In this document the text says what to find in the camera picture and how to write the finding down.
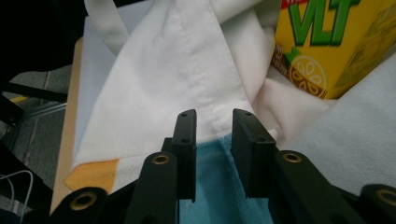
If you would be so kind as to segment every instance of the lemon illustration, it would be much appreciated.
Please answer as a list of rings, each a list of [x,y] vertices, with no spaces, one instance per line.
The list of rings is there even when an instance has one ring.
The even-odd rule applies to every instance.
[[[293,59],[289,79],[303,91],[323,98],[326,91],[326,77],[321,65],[312,57],[300,55]]]

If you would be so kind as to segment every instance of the black plastic part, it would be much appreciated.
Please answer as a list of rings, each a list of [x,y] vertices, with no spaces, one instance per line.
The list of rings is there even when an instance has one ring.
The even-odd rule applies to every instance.
[[[105,207],[107,193],[99,188],[76,190],[64,198],[49,217],[49,224],[102,223],[100,220]]]
[[[396,223],[395,188],[385,185],[364,186],[359,203],[370,223]]]
[[[274,172],[298,223],[365,223],[305,155],[276,153]]]
[[[233,110],[232,141],[231,153],[247,197],[268,197],[276,141],[252,113],[240,109]]]
[[[185,111],[177,116],[173,138],[165,138],[162,151],[169,151],[177,156],[179,199],[191,199],[195,202],[196,182],[196,128],[195,110]]]
[[[23,86],[23,85],[11,83],[11,82],[9,82],[5,85],[4,91],[13,92],[13,93],[31,96],[31,97],[36,97],[36,98],[49,100],[49,101],[56,101],[56,102],[66,102],[67,101],[67,94],[65,94],[65,93],[41,90],[41,89]]]
[[[274,182],[268,198],[268,209],[275,224],[295,224],[297,220],[280,186]]]
[[[33,209],[23,216],[23,223],[42,224],[49,219],[50,203]]]
[[[0,94],[0,120],[12,126],[16,126],[23,116],[24,111]]]
[[[108,195],[106,206],[101,214],[101,223],[121,224],[124,222],[136,183],[137,180]]]
[[[349,203],[349,205],[357,212],[361,215],[361,217],[364,218],[364,216],[362,215],[362,210],[361,210],[361,204],[359,203],[359,197],[356,196],[355,194],[352,194],[346,190],[337,188],[336,186],[334,186],[338,193],[344,198],[345,201],[347,201]]]
[[[178,223],[177,157],[173,153],[153,153],[145,159],[124,223]]]

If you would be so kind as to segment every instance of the white cloth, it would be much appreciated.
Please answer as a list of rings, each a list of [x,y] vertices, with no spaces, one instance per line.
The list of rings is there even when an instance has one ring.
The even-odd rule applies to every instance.
[[[396,120],[392,116],[395,101],[391,101],[395,91],[379,87],[359,91],[361,86],[371,86],[363,84],[370,80],[366,78],[354,88],[357,93],[351,93],[353,97],[347,94],[338,103],[295,89],[269,66],[274,50],[272,27],[276,13],[268,11],[274,12],[277,5],[264,1],[253,10],[251,7],[256,3],[253,0],[244,3],[238,0],[153,1],[114,62],[86,127],[81,127],[84,132],[76,146],[73,167],[120,159],[113,190],[119,189],[136,179],[147,155],[159,151],[163,139],[172,136],[178,113],[191,108],[197,110],[197,141],[203,143],[229,134],[232,111],[241,108],[254,111],[280,149],[302,151],[312,157],[332,183],[355,193],[362,185],[376,180],[387,179],[386,183],[395,186],[394,175],[381,174],[387,167],[393,167],[389,162],[395,159],[394,151],[389,150],[396,139],[391,131],[394,125],[390,125]],[[394,74],[391,70],[394,63],[384,66],[390,70],[382,69],[380,73],[393,71]],[[394,77],[389,75],[387,79],[392,80],[389,83],[394,86]],[[372,91],[383,92],[379,95],[385,98],[380,99],[386,99],[384,104],[389,107],[381,101],[373,104],[375,98],[368,101],[359,98],[359,92],[364,91],[367,97]],[[387,119],[389,125],[376,129],[389,134],[386,141],[384,134],[378,134],[375,139],[367,136],[373,122],[352,124],[351,117],[357,111],[350,108],[370,106],[374,107],[373,111],[366,111],[364,119],[376,117],[373,122],[377,123]],[[350,119],[345,120],[343,110],[348,109]],[[353,131],[340,132],[340,126],[346,122],[346,127]],[[342,153],[348,150],[346,140],[334,143],[339,135],[351,140],[348,145],[354,147],[348,153]],[[363,142],[374,141],[377,148],[385,142],[386,158],[369,153],[370,159],[350,162],[349,157],[356,157],[364,137]],[[377,166],[375,169],[371,166],[369,173],[357,172],[365,169],[365,162]],[[352,181],[342,184],[347,175],[352,174],[355,175]]]
[[[129,33],[116,5],[108,0],[84,0],[84,4],[103,41],[111,52],[118,55]]]
[[[125,23],[128,33],[131,33],[146,16],[151,3],[152,1],[144,1],[118,9],[121,16],[128,21]],[[87,17],[84,26],[85,41],[83,42],[81,56],[75,150],[79,149],[81,137],[85,132],[93,105],[117,59],[95,28],[91,17]]]

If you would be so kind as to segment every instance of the juice box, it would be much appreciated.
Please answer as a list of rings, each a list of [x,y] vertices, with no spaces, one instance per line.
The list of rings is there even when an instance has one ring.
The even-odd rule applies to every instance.
[[[395,0],[282,0],[272,65],[301,90],[335,99],[395,42]]]

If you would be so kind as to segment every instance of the gray floor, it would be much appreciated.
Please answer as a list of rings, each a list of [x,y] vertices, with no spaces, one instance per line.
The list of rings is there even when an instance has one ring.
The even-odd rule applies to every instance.
[[[11,82],[67,93],[70,74],[71,65],[49,72],[23,73],[16,76]],[[19,97],[19,95],[7,92],[3,94],[8,99]],[[29,110],[47,103],[40,99],[29,98],[17,104],[22,109]],[[10,144],[10,150],[14,155],[39,175],[50,188],[53,188],[55,181],[63,125],[64,110],[25,120],[19,126],[13,128],[0,121],[0,137]],[[11,204],[12,202],[7,198],[0,197],[0,208],[9,210]],[[14,203],[11,210],[20,214],[21,205]]]

